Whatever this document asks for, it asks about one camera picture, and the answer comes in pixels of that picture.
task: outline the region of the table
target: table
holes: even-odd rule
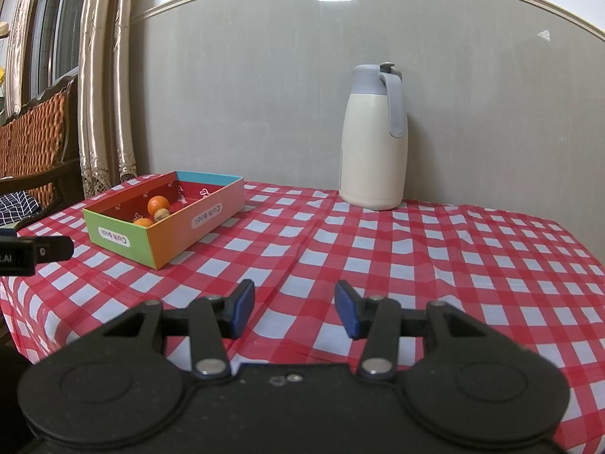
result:
[[[406,308],[444,300],[542,354],[572,388],[555,440],[574,454],[605,447],[605,273],[554,222],[416,201],[373,212],[335,191],[248,183],[243,211],[152,271],[90,243],[81,212],[87,203],[20,232],[69,235],[72,260],[1,279],[2,312],[17,348],[34,362],[143,300],[180,308],[199,295],[228,295],[251,278],[256,305],[243,337],[228,346],[233,367],[356,366],[363,342],[348,339],[333,301],[334,283],[344,278],[361,295],[389,296]],[[171,339],[167,356],[191,368],[188,339]],[[400,339],[399,365],[421,357],[420,339]]]

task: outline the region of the thermos handle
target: thermos handle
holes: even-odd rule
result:
[[[391,73],[380,73],[380,81],[386,87],[388,103],[389,132],[393,138],[403,138],[408,132],[408,117],[403,105],[403,84],[401,78]]]

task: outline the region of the blue checkered cloth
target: blue checkered cloth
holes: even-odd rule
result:
[[[0,195],[0,227],[20,222],[41,210],[38,202],[25,191]]]

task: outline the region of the open box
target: open box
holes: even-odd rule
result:
[[[133,224],[149,218],[147,202],[157,195],[171,215],[150,227]],[[175,172],[112,191],[82,212],[91,242],[159,269],[243,207],[242,177]]]

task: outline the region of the gold curtain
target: gold curtain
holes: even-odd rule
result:
[[[130,6],[131,0],[84,0],[78,135],[87,197],[136,176],[128,95]]]
[[[32,22],[33,10],[37,0],[17,0],[14,7],[13,23],[8,36],[6,57],[6,80],[4,97],[6,115],[11,116],[21,110],[23,70],[25,67],[25,47],[28,30]]]

